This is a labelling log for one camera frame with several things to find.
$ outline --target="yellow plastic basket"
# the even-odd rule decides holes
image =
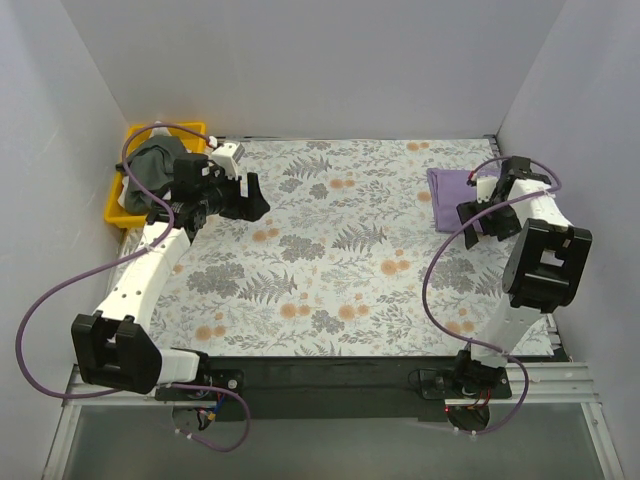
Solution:
[[[190,128],[191,130],[195,130],[200,133],[207,133],[207,126],[204,123],[200,122],[189,122],[189,123],[179,123],[178,125],[182,125],[183,127]],[[144,127],[144,125],[134,125],[127,132],[126,138],[129,138],[136,130]],[[175,128],[170,128],[169,132],[171,135],[174,135],[180,140],[186,148],[195,153],[203,153],[205,142],[204,139],[196,137],[195,135],[191,135],[190,133],[183,132],[182,130],[178,130]],[[136,148],[140,146],[142,142],[149,138],[151,134],[151,130],[140,134],[136,137],[131,145],[129,145],[129,150],[127,154],[133,152]],[[116,172],[115,177],[113,178],[113,183],[111,184],[111,190],[109,191],[109,198],[107,199],[107,206],[104,209],[104,219],[107,223],[111,223],[120,228],[135,228],[144,226],[146,215],[129,215],[124,208],[120,206],[118,203],[118,197],[122,193],[122,174],[120,172]]]

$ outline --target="gray floor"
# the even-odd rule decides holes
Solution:
[[[193,428],[195,414],[178,418]],[[411,423],[258,421],[246,445],[224,455],[175,435],[170,407],[83,407],[65,478],[602,478],[580,405],[525,405],[504,430],[475,442]],[[241,428],[215,424],[207,435],[233,441]]]

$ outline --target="gray flower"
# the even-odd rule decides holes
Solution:
[[[326,310],[320,310],[311,317],[311,326],[317,331],[326,330],[327,333],[338,333],[344,330],[344,322],[329,315]]]
[[[314,260],[324,255],[324,245],[313,243],[310,239],[298,235],[285,235],[280,239],[280,246],[286,247],[282,252],[282,259],[291,263],[300,258]]]
[[[328,150],[331,148],[331,142],[322,140],[311,140],[307,142],[307,148],[315,148],[317,150]]]
[[[473,281],[469,278],[469,274],[473,273],[473,264],[466,258],[449,258],[436,266],[431,277],[431,285],[437,290],[449,287],[458,293],[468,293],[474,287]]]
[[[216,292],[222,298],[235,295],[240,286],[236,280],[244,277],[244,268],[237,263],[211,265],[204,272],[194,272],[187,279],[189,290],[205,294]]]
[[[289,178],[280,184],[278,190],[287,193],[293,193],[296,188],[302,185],[302,182],[297,178]]]
[[[316,183],[311,190],[309,190],[309,195],[314,197],[316,200],[321,200],[323,198],[327,198],[329,195],[329,191],[327,187],[324,186],[324,183]]]

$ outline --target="floral tablecloth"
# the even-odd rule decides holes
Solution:
[[[487,140],[251,141],[271,212],[256,223],[213,217],[176,265],[152,339],[210,355],[454,355],[462,343],[422,310],[426,266],[445,236],[433,226],[428,167],[468,169]],[[123,254],[140,237],[132,231]],[[433,311],[478,332],[500,296],[512,243],[458,239],[433,277]],[[515,351],[551,355],[545,320]]]

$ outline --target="gray wall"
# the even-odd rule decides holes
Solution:
[[[127,120],[325,138],[496,133],[564,0],[62,0]]]
[[[550,165],[558,203],[594,244],[578,295],[557,313],[586,359],[628,478],[640,478],[640,3],[568,0],[500,130],[509,153]]]
[[[0,59],[0,477],[36,479],[61,408],[22,378],[15,332],[40,293],[115,257],[102,207],[126,124],[58,0],[0,0]],[[66,386],[71,322],[105,280],[52,298],[27,329],[29,366],[49,388]]]

